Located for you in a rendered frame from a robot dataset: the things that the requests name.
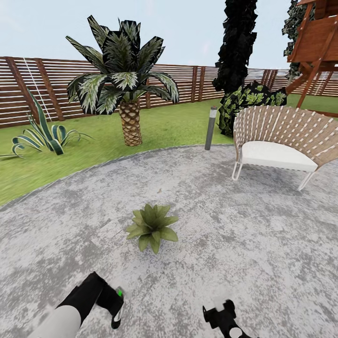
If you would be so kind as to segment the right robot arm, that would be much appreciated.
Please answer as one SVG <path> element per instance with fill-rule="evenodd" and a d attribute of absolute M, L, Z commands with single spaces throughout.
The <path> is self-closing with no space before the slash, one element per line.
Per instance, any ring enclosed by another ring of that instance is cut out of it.
<path fill-rule="evenodd" d="M 206 311 L 202 306 L 204 319 L 207 323 L 210 322 L 212 329 L 219 327 L 224 338 L 250 338 L 234 320 L 237 316 L 232 302 L 229 301 L 232 297 L 232 290 L 214 296 L 212 300 L 215 308 Z"/>

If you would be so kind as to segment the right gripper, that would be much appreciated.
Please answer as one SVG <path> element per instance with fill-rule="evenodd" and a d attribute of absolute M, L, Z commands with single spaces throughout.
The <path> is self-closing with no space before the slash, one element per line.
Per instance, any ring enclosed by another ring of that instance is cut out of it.
<path fill-rule="evenodd" d="M 224 310 L 218 312 L 215 308 L 206 311 L 204 306 L 202 306 L 204 319 L 207 323 L 210 322 L 212 329 L 221 328 L 221 324 L 226 318 L 235 319 L 237 317 L 231 301 L 224 302 L 223 307 Z"/>

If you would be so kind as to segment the insectifuge atomizer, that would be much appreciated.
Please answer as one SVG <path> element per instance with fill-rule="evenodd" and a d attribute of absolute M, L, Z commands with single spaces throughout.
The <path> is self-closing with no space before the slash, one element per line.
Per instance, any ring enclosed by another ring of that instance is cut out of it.
<path fill-rule="evenodd" d="M 121 299 L 124 300 L 124 295 L 122 292 L 120 292 L 119 296 L 121 297 Z M 112 329 L 116 330 L 120 327 L 122 312 L 123 312 L 123 306 L 121 306 L 121 309 L 119 310 L 117 315 L 115 317 L 112 317 L 112 320 L 111 320 Z"/>

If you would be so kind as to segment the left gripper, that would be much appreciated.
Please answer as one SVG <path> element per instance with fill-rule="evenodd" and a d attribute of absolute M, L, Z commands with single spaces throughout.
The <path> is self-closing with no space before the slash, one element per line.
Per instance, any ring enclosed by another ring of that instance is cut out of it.
<path fill-rule="evenodd" d="M 100 306 L 107 309 L 108 312 L 115 317 L 119 310 L 121 309 L 121 306 L 123 305 L 123 299 L 112 289 L 111 286 L 109 287 L 109 293 L 106 301 L 101 304 Z"/>

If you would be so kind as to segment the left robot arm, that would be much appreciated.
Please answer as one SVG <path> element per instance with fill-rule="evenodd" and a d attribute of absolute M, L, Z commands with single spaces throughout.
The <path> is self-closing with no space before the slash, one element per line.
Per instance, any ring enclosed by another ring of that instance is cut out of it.
<path fill-rule="evenodd" d="M 95 304 L 107 309 L 113 317 L 117 315 L 123 305 L 120 292 L 129 299 L 133 296 L 131 287 L 122 278 L 108 286 L 99 273 L 93 271 L 79 286 L 75 285 L 28 338 L 76 338 Z"/>

